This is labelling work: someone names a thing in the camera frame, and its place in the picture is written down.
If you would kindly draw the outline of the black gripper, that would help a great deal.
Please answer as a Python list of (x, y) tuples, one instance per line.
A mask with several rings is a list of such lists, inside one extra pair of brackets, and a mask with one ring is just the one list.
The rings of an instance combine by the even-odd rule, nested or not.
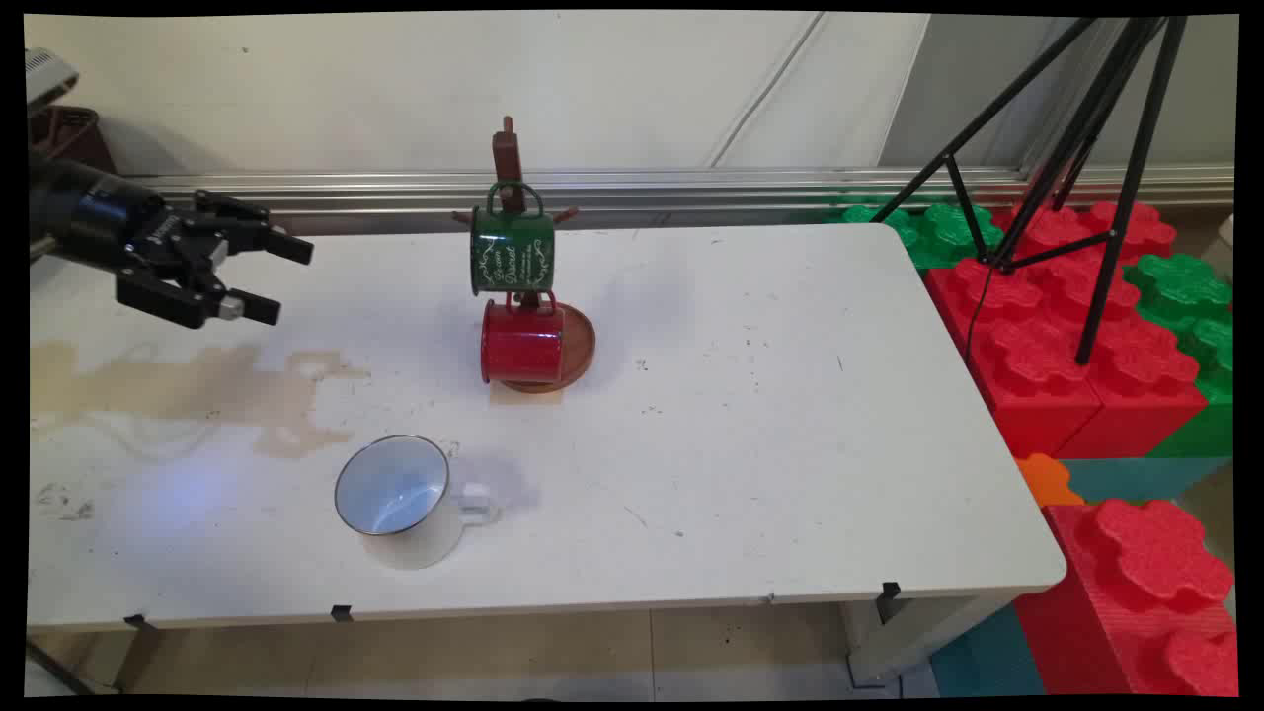
[[(35, 149), (28, 152), (28, 189), (29, 261), (58, 257), (109, 272), (118, 304), (193, 330), (211, 319), (278, 324), (278, 301), (225, 287), (177, 244), (181, 220), (154, 191)], [(313, 245), (272, 221), (267, 207), (198, 190), (193, 213), (193, 234), (222, 242), (226, 256), (312, 261)]]

